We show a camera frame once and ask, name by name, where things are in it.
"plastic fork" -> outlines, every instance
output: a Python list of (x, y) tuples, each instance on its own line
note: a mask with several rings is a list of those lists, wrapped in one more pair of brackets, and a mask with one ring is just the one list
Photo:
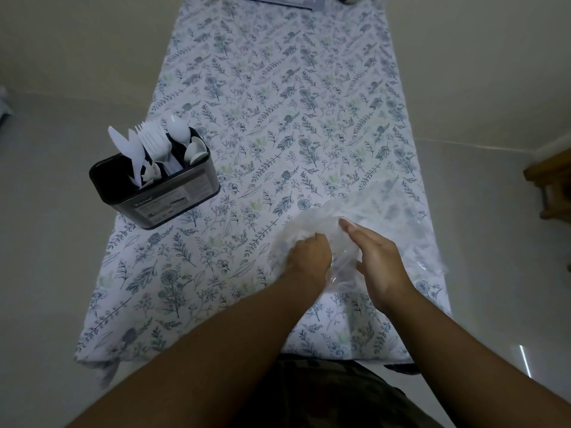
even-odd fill
[(172, 144), (161, 126), (155, 122), (142, 122), (135, 129), (149, 157), (154, 162), (162, 164), (168, 175), (182, 169), (182, 165), (171, 153)]

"table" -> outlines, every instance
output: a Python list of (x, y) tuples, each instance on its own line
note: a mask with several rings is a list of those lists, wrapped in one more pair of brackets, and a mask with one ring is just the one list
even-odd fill
[[(303, 210), (391, 178), (432, 231), (380, 0), (184, 0), (148, 118), (169, 109), (212, 150), (222, 190), (153, 231), (117, 216), (75, 353), (107, 381), (269, 285), (272, 237)], [(442, 274), (415, 285), (449, 313)], [(284, 351), (411, 361), (358, 293), (323, 295)]]

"clear plastic bag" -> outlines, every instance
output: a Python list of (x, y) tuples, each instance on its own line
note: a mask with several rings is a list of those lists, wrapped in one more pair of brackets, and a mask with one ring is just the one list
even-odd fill
[(430, 281), (444, 274), (430, 221), (423, 220), (424, 215), (394, 179), (328, 201), (293, 218), (272, 242), (268, 254), (272, 275), (277, 277), (282, 273), (296, 241), (321, 233), (327, 237), (332, 252), (325, 292), (367, 293), (363, 275), (355, 270), (361, 252), (339, 227), (340, 217), (394, 241), (413, 282)]

